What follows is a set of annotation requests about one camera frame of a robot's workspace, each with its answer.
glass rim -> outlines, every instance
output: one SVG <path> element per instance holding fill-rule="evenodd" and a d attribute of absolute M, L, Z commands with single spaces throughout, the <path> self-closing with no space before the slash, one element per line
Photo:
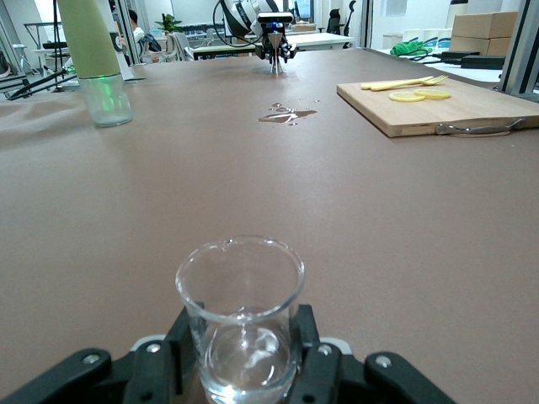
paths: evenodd
<path fill-rule="evenodd" d="M 294 261 L 294 264 L 296 267 L 296 273 L 297 273 L 296 288 L 293 290 L 291 295 L 288 296 L 288 298 L 286 298 L 286 300 L 280 303 L 279 305 L 274 306 L 266 311 L 254 313 L 249 316 L 225 315 L 225 314 L 218 314 L 218 313 L 214 313 L 212 311 L 206 310 L 204 307 L 197 304 L 197 302 L 191 298 L 189 293 L 187 293 L 186 290 L 182 288 L 182 284 L 180 282 L 180 273 L 182 272 L 182 269 L 185 268 L 188 265 L 188 263 L 190 263 L 197 254 L 200 254 L 201 252 L 209 249 L 210 247 L 218 246 L 224 242 L 257 242 L 257 243 L 271 242 L 271 244 L 275 244 L 279 246 L 280 249 L 286 252 Z M 206 320 L 209 320 L 212 322 L 219 322 L 221 324 L 237 324 L 238 320 L 241 320 L 243 324 L 251 324 L 254 322 L 264 320 L 268 316 L 279 313 L 283 311 L 284 309 L 286 309 L 287 307 L 289 307 L 291 303 L 299 296 L 299 294 L 302 292 L 304 284 L 305 284 L 304 262 L 287 244 L 280 242 L 279 240 L 276 240 L 272 237 L 265 237 L 265 236 L 235 236 L 235 237 L 229 237 L 228 239 L 225 239 L 225 240 L 220 240 L 218 242 L 207 242 L 206 244 L 198 247 L 191 254 L 189 254 L 189 256 L 180 264 L 179 269 L 176 272 L 176 290 L 179 292 L 179 297 L 184 302 L 185 306 L 189 307 L 190 309 L 195 310 L 199 316 L 205 318 Z"/>

glass base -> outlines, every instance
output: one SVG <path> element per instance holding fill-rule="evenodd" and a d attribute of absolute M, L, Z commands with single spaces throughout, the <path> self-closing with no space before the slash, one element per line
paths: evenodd
<path fill-rule="evenodd" d="M 79 78 L 84 102 L 96 126 L 117 126 L 133 119 L 121 74 Z"/>

wooden cutting board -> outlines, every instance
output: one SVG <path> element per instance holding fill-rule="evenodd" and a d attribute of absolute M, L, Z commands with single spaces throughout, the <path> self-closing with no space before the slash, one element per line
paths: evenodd
<path fill-rule="evenodd" d="M 516 129 L 539 126 L 539 104 L 447 78 L 424 88 L 445 90 L 446 99 L 401 103 L 389 99 L 396 91 L 413 91 L 408 86 L 386 91 L 362 90 L 360 82 L 338 84 L 337 94 L 389 137 L 434 135 L 438 124 L 475 128 L 507 126 L 524 119 Z"/>

lemon slice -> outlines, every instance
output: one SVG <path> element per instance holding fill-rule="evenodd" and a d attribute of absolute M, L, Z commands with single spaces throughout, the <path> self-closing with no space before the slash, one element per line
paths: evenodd
<path fill-rule="evenodd" d="M 415 103 L 416 101 L 423 101 L 426 97 L 424 95 L 404 91 L 400 93 L 391 93 L 389 94 L 389 98 L 401 103 Z"/>
<path fill-rule="evenodd" d="M 415 95 L 423 95 L 426 98 L 443 99 L 449 98 L 451 95 L 447 91 L 432 90 L 430 88 L 418 88 L 414 90 Z"/>

green plant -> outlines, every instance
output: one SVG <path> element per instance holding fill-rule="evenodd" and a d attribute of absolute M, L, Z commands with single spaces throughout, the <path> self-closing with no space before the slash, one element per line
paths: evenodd
<path fill-rule="evenodd" d="M 159 28 L 168 31 L 168 32 L 174 32 L 179 31 L 183 32 L 184 30 L 182 27 L 179 27 L 178 24 L 181 23 L 181 21 L 177 21 L 176 18 L 171 14 L 161 14 L 163 16 L 163 21 L 156 21 L 156 24 L 159 25 Z"/>

